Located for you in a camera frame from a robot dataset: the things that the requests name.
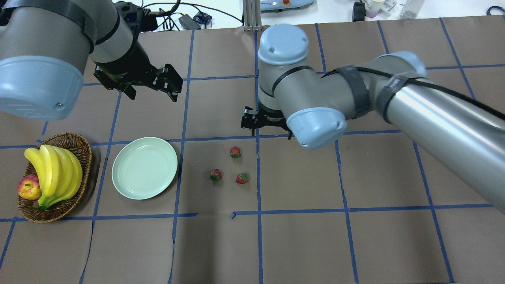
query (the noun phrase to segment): red strawberry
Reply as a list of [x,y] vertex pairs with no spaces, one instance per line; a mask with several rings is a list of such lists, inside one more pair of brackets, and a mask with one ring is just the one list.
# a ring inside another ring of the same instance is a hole
[[238,174],[237,179],[235,180],[236,183],[239,184],[244,184],[249,181],[249,177],[247,176],[246,173],[241,172]]
[[218,169],[211,171],[211,175],[210,175],[211,180],[218,181],[221,179],[221,177],[222,177],[221,172]]
[[240,157],[240,149],[237,146],[234,146],[233,148],[231,148],[230,149],[230,156],[232,158]]

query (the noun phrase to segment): plate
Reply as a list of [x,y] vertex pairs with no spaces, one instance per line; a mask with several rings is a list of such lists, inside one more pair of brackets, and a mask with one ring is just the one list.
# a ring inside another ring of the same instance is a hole
[[147,199],[160,194],[177,172],[177,154],[165,140],[144,137],[126,145],[112,165],[112,183],[130,199]]

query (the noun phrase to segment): bunch of bananas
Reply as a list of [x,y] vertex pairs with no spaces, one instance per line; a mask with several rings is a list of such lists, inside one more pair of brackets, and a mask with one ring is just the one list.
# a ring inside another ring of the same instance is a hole
[[73,197],[81,187],[81,164],[67,149],[41,145],[40,150],[26,149],[25,158],[32,163],[39,179],[42,191],[39,209],[46,210],[56,202]]

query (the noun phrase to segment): brown woven basket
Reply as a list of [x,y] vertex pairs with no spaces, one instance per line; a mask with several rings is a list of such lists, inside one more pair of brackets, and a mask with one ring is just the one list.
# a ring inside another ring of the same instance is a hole
[[[72,211],[81,201],[85,194],[86,186],[90,176],[91,169],[91,146],[89,142],[79,134],[61,133],[55,135],[42,144],[52,145],[72,152],[82,166],[82,183],[77,193],[70,199],[60,201],[52,205],[47,210],[39,210],[33,207],[33,200],[28,200],[18,196],[18,209],[28,221],[33,223],[49,223],[66,216]],[[31,163],[26,167],[25,176],[35,173],[35,169]]]

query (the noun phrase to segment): red apple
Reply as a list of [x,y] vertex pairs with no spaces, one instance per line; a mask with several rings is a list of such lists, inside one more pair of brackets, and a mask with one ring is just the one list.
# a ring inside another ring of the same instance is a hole
[[21,179],[18,184],[18,194],[29,200],[37,200],[42,196],[37,174],[32,173]]

